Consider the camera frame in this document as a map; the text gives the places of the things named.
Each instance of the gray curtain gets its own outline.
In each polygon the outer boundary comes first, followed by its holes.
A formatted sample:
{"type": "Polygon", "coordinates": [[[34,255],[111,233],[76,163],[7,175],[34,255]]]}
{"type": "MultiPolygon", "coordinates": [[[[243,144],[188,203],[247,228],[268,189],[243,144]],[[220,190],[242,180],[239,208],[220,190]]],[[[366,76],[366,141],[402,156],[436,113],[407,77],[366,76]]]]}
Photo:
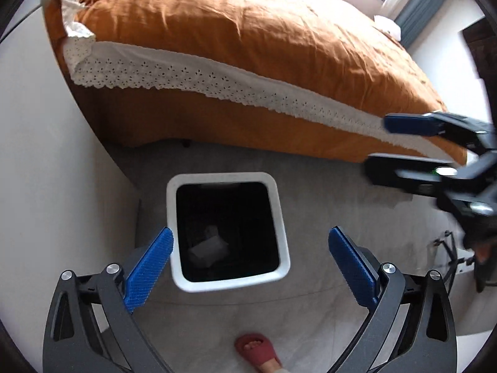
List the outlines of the gray curtain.
{"type": "Polygon", "coordinates": [[[402,30],[401,44],[406,49],[413,44],[445,0],[409,0],[395,22],[402,30]]]}

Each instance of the person's leg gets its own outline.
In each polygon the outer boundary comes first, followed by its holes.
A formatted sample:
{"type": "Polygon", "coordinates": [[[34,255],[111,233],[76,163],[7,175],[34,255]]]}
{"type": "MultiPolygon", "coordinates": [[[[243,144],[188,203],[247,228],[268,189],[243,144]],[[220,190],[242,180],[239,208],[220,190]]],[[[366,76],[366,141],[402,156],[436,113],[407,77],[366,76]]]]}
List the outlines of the person's leg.
{"type": "MultiPolygon", "coordinates": [[[[251,341],[248,344],[244,345],[244,349],[246,351],[254,349],[258,347],[261,343],[262,342],[260,341],[251,341]]],[[[263,363],[262,365],[258,366],[258,368],[262,373],[290,373],[289,371],[285,370],[276,359],[271,359],[266,363],[263,363]]]]}

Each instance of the floor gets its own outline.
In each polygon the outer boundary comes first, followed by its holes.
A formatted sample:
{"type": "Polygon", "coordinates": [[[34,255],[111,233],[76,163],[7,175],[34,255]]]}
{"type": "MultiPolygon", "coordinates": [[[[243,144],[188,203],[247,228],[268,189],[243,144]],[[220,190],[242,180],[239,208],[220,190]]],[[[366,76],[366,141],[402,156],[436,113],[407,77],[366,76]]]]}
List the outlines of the floor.
{"type": "MultiPolygon", "coordinates": [[[[107,148],[142,197],[138,244],[166,224],[166,186],[177,174],[264,171],[277,182],[292,263],[284,279],[190,294],[176,288],[166,268],[135,311],[176,373],[252,372],[233,341],[253,331],[273,341],[292,373],[328,371],[367,314],[327,251],[329,229],[340,225],[379,261],[424,274],[433,261],[429,242],[455,228],[430,199],[371,186],[359,164],[212,144],[184,148],[175,140],[107,148]]],[[[387,354],[384,349],[378,361],[387,354]]]]}

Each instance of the bed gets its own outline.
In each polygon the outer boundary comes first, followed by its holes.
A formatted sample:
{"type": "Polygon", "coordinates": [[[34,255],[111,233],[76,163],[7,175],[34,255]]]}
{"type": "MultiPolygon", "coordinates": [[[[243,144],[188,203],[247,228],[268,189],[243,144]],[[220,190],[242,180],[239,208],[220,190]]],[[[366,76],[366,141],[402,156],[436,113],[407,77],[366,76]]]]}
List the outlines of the bed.
{"type": "Polygon", "coordinates": [[[446,107],[400,44],[342,0],[50,0],[45,18],[101,140],[466,162],[440,138],[383,130],[387,113],[446,107]]]}

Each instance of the white lace trim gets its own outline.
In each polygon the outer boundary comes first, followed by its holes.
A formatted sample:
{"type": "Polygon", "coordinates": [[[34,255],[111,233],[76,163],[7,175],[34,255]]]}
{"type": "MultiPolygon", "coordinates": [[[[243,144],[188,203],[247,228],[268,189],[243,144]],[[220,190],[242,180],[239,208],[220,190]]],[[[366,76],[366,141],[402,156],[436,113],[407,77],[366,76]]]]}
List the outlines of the white lace trim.
{"type": "Polygon", "coordinates": [[[74,22],[78,8],[74,1],[62,0],[63,12],[65,4],[70,4],[63,19],[68,21],[64,25],[71,36],[64,44],[64,58],[75,84],[194,91],[374,137],[428,157],[450,159],[422,137],[389,134],[384,131],[381,118],[292,84],[189,54],[96,42],[88,28],[74,22]]]}

